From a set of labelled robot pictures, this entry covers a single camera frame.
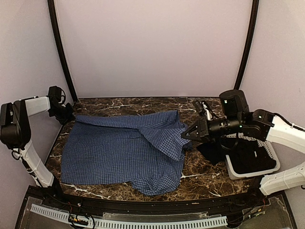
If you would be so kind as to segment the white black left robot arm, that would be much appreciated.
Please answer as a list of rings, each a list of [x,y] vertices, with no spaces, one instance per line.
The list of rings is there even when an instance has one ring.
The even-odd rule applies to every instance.
[[[36,185],[48,196],[57,208],[67,204],[59,180],[50,172],[36,152],[31,139],[29,117],[48,112],[49,117],[64,125],[74,119],[73,107],[65,103],[66,94],[58,86],[51,86],[47,96],[34,96],[13,103],[2,104],[0,108],[0,140],[11,150],[12,157],[21,161]]]

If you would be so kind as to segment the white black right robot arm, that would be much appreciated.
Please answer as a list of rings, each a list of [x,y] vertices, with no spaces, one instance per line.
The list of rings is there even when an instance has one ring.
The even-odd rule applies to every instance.
[[[242,90],[228,90],[219,95],[224,118],[209,119],[210,111],[202,102],[193,105],[200,118],[181,137],[200,143],[209,143],[221,137],[242,133],[260,141],[278,143],[301,153],[305,151],[305,130],[288,122],[278,113],[263,109],[249,110]],[[300,186],[305,187],[305,165],[301,163],[291,169],[273,175],[256,178],[251,190],[243,197],[243,203],[253,207],[262,196]]]

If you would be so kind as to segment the blue checkered shirt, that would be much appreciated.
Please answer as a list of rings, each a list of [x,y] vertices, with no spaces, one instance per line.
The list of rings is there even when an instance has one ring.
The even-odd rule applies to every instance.
[[[61,158],[61,181],[72,185],[129,182],[144,195],[176,190],[185,152],[187,125],[177,111],[98,117],[78,115]]]

